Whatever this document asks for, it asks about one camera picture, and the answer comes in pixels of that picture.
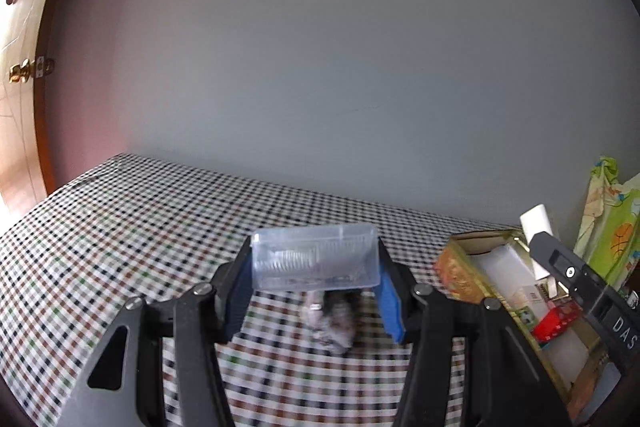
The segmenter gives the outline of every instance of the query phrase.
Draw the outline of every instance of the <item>plaid fabric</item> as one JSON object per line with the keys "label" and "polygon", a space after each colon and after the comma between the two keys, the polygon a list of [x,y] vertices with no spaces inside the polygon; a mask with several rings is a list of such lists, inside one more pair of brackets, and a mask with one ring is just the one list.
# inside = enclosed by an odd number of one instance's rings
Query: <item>plaid fabric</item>
{"label": "plaid fabric", "polygon": [[[52,426],[101,334],[133,295],[165,300],[208,280],[260,227],[368,222],[419,282],[451,233],[495,228],[115,156],[60,188],[0,245],[0,373],[40,426]],[[371,295],[359,340],[330,355],[298,319],[300,296],[256,293],[234,342],[218,347],[238,425],[389,425],[409,350],[383,331]],[[180,425],[172,341],[164,343],[168,419]],[[455,343],[447,424],[460,416],[463,354]]]}

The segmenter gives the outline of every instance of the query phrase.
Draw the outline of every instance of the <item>gray wall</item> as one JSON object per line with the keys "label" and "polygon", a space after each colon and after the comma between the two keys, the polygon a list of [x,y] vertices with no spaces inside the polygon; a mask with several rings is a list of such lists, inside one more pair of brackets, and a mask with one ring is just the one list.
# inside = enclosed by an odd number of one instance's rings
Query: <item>gray wall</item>
{"label": "gray wall", "polygon": [[121,149],[575,235],[601,153],[640,170],[630,0],[65,0],[61,182]]}

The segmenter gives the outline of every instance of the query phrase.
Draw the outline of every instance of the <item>screw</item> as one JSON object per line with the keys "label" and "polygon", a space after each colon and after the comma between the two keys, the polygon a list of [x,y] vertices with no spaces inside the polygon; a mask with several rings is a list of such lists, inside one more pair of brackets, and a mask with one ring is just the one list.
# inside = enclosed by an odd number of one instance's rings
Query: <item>screw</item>
{"label": "screw", "polygon": [[431,295],[431,293],[433,293],[433,286],[431,286],[430,284],[417,284],[414,286],[414,293],[416,295],[419,295],[421,297],[427,296],[427,295]]}
{"label": "screw", "polygon": [[211,293],[212,289],[213,289],[213,286],[210,285],[210,283],[201,282],[200,284],[196,284],[193,287],[193,294],[203,296],[203,295],[206,295],[207,293]]}
{"label": "screw", "polygon": [[487,297],[484,300],[484,307],[488,310],[491,310],[492,312],[498,311],[500,309],[500,306],[500,301],[498,301],[498,299],[495,299],[494,297]]}
{"label": "screw", "polygon": [[127,310],[135,310],[136,308],[140,308],[142,304],[145,303],[145,299],[140,296],[130,298],[125,304],[124,307]]}

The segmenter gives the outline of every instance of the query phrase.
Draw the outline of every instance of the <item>clear plastic container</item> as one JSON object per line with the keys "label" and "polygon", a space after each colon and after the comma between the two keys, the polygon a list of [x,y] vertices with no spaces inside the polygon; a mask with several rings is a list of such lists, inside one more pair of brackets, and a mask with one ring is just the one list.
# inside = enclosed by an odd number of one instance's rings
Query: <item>clear plastic container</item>
{"label": "clear plastic container", "polygon": [[252,235],[256,290],[346,290],[380,284],[378,230],[368,223],[260,229]]}

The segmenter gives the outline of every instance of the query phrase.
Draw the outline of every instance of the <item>basketball print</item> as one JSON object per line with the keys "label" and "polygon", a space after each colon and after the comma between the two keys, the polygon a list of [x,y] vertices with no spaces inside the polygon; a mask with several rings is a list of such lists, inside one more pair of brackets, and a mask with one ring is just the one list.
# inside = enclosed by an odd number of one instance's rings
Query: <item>basketball print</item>
{"label": "basketball print", "polygon": [[634,232],[634,226],[631,223],[622,223],[613,231],[611,237],[611,254],[616,261],[620,259],[620,256],[626,250],[626,245],[629,244],[631,236]]}

